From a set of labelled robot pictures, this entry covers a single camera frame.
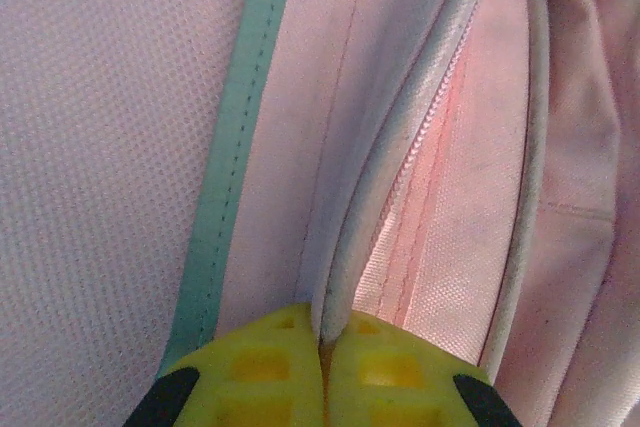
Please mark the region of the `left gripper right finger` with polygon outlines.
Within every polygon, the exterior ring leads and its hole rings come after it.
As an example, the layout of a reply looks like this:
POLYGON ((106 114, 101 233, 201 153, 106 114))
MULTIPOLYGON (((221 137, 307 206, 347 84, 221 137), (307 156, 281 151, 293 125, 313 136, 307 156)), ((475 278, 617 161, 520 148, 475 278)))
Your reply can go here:
POLYGON ((329 426, 519 426, 478 366, 354 311, 331 354, 329 426))

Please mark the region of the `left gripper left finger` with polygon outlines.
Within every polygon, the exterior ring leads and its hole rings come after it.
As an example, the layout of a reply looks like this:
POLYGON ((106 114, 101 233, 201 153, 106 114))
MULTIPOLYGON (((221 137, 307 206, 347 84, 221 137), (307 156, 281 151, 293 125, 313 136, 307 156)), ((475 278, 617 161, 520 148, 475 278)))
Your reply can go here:
POLYGON ((295 304, 176 361, 128 426, 320 426, 323 377, 310 307, 295 304))

